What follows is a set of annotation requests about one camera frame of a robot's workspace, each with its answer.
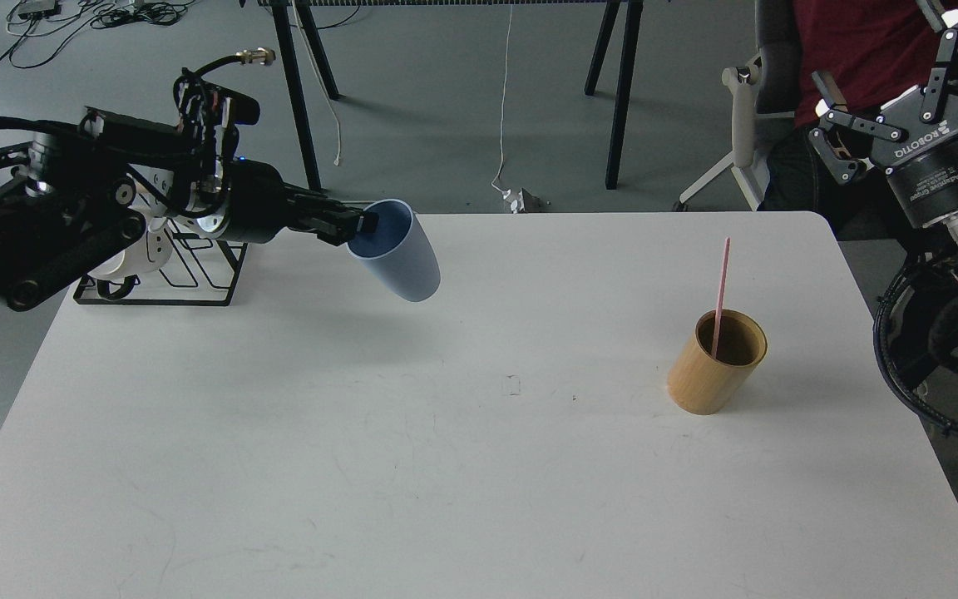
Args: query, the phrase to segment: black table leg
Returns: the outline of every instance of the black table leg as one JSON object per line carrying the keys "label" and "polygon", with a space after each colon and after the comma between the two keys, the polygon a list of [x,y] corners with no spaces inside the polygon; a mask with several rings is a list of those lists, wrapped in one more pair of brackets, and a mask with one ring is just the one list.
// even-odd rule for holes
{"label": "black table leg", "polygon": [[320,73],[320,79],[323,79],[323,87],[328,91],[329,98],[338,100],[338,85],[335,85],[335,78],[331,76],[331,65],[328,64],[327,54],[323,52],[323,42],[320,41],[320,31],[316,29],[316,22],[313,20],[312,8],[308,4],[299,4],[298,16],[301,18],[301,31],[305,33],[309,50],[316,61],[316,71]]}
{"label": "black table leg", "polygon": [[320,174],[316,167],[316,151],[313,151],[313,133],[309,130],[309,114],[305,111],[305,95],[301,91],[301,76],[298,73],[298,54],[294,51],[294,38],[290,35],[290,21],[286,17],[286,7],[282,4],[271,5],[273,20],[276,22],[276,39],[283,58],[283,72],[286,76],[286,91],[290,95],[290,109],[294,111],[294,126],[298,132],[298,145],[301,146],[301,162],[305,165],[305,180],[309,189],[319,190]]}
{"label": "black table leg", "polygon": [[582,88],[583,94],[594,95],[597,88],[597,78],[601,75],[601,65],[605,64],[605,52],[609,49],[609,39],[612,38],[612,26],[615,25],[615,16],[620,11],[620,0],[605,3],[605,15],[601,17],[601,29],[597,32],[597,45],[594,46],[594,57],[590,60],[590,73],[586,76],[586,85]]}
{"label": "black table leg", "polygon": [[612,142],[609,144],[608,171],[605,189],[614,190],[620,180],[620,158],[623,156],[623,134],[627,128],[627,106],[630,103],[630,83],[635,73],[635,50],[638,49],[638,31],[642,24],[642,2],[627,3],[627,26],[623,33],[623,57],[620,58],[620,83],[615,91],[615,110],[612,113]]}

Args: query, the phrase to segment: red shirt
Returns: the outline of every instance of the red shirt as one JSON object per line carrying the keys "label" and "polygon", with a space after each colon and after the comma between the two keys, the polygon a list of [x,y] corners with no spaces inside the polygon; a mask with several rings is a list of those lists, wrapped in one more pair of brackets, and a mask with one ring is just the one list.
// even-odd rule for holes
{"label": "red shirt", "polygon": [[915,0],[793,0],[793,11],[802,49],[798,126],[818,121],[813,71],[833,74],[849,111],[882,105],[931,74],[940,35]]}

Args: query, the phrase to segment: chair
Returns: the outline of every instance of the chair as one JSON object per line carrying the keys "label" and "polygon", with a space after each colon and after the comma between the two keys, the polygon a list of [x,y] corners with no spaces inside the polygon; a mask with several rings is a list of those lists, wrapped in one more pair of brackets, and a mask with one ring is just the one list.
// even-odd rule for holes
{"label": "chair", "polygon": [[763,201],[768,152],[793,130],[799,99],[801,44],[790,0],[757,0],[756,31],[756,56],[745,65],[723,69],[723,84],[733,98],[730,152],[679,195],[675,212],[684,212],[693,196],[728,170],[750,209]]}

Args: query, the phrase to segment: desk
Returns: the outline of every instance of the desk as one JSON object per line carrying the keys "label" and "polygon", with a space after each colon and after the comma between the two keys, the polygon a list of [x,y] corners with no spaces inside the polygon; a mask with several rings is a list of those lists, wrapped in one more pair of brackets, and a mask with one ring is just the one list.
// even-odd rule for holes
{"label": "desk", "polygon": [[[421,304],[290,234],[229,308],[66,302],[0,433],[0,598],[958,598],[824,221],[422,221]],[[664,376],[724,235],[771,349],[699,417]]]}

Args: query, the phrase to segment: robotiq logo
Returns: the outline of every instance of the robotiq logo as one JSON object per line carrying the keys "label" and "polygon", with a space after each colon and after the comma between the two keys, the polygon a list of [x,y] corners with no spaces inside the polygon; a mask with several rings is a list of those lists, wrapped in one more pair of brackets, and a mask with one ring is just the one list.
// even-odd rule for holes
{"label": "robotiq logo", "polygon": [[932,141],[940,140],[943,136],[947,136],[948,133],[951,133],[951,131],[948,130],[948,121],[938,122],[938,128],[919,137],[919,139],[912,141],[901,149],[896,149],[896,151],[893,151],[893,155],[897,156],[897,158],[904,158],[904,156],[908,156],[909,153],[917,151],[917,149],[922,148]]}

